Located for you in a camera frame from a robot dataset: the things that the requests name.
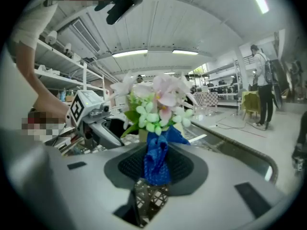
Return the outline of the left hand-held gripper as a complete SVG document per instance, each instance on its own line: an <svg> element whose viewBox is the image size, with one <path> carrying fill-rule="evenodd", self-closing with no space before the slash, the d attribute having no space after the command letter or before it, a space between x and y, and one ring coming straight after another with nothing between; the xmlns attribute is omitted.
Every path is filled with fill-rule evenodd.
<svg viewBox="0 0 307 230"><path fill-rule="evenodd" d="M101 145L109 150L122 147L123 133L131 126L111 114L109 105L92 90L78 90L66 115L65 123L76 129L84 146L94 150Z"/></svg>

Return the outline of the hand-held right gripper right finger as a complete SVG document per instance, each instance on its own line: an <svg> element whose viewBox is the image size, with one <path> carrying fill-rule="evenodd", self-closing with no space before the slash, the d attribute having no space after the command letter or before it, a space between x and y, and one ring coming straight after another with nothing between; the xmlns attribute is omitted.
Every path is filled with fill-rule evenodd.
<svg viewBox="0 0 307 230"><path fill-rule="evenodd" d="M235 158L183 144L177 148L206 162L208 175L193 194L169 197L149 223L150 230L265 230L292 202L290 196ZM267 202L268 207L259 217L236 189L244 183Z"/></svg>

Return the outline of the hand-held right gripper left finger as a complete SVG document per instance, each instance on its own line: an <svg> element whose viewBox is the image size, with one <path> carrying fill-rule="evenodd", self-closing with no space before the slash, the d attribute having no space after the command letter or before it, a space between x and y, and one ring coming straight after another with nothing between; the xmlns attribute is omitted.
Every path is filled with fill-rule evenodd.
<svg viewBox="0 0 307 230"><path fill-rule="evenodd" d="M64 157L39 142L9 143L9 181L51 230L137 230L133 168L143 144Z"/></svg>

